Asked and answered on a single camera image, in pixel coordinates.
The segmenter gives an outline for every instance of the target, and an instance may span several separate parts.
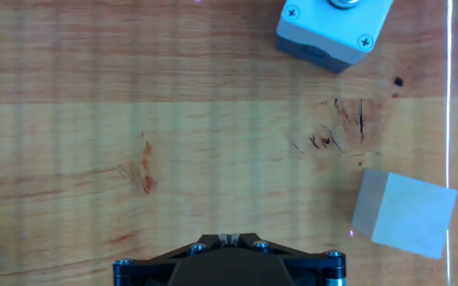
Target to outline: bolt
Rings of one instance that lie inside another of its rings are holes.
[[[205,249],[206,249],[206,245],[204,243],[194,243],[192,244],[192,246],[190,246],[190,250],[193,252],[198,252],[198,251],[205,250]]]
[[[296,20],[300,16],[300,10],[296,6],[287,6],[283,12],[284,18],[289,20]]]
[[[330,4],[334,5],[334,7],[339,9],[350,9],[356,4],[358,4],[359,0],[328,0]]]
[[[329,251],[324,252],[324,254],[330,256],[330,257],[339,257],[342,255],[342,253],[339,250],[332,249]]]
[[[268,242],[265,242],[265,241],[255,241],[253,246],[256,248],[266,248],[269,246],[269,244]]]
[[[135,259],[133,258],[123,258],[123,259],[119,259],[117,261],[114,262],[114,265],[130,265],[132,264],[132,262],[134,262]]]
[[[362,35],[358,39],[358,46],[362,50],[369,51],[374,47],[374,39],[369,35]]]

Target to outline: electrical junction box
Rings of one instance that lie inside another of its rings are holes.
[[[332,72],[343,72],[375,46],[392,2],[287,0],[276,47]]]

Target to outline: wood grain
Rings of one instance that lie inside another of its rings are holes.
[[[446,5],[396,1],[342,75],[274,49],[282,5],[1,0],[0,285],[110,285],[120,257],[247,231],[343,250],[351,285],[446,284],[446,254],[349,236],[365,168],[445,184]],[[458,200],[450,239],[458,285]]]

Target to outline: wooden block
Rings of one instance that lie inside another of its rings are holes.
[[[373,242],[440,259],[457,191],[367,169],[352,225]]]

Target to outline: cyan object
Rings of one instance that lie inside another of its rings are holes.
[[[367,169],[352,225],[373,242],[441,259],[457,191]]]
[[[276,48],[343,72],[373,49],[392,2],[362,0],[339,9],[329,0],[288,0],[278,23]]]

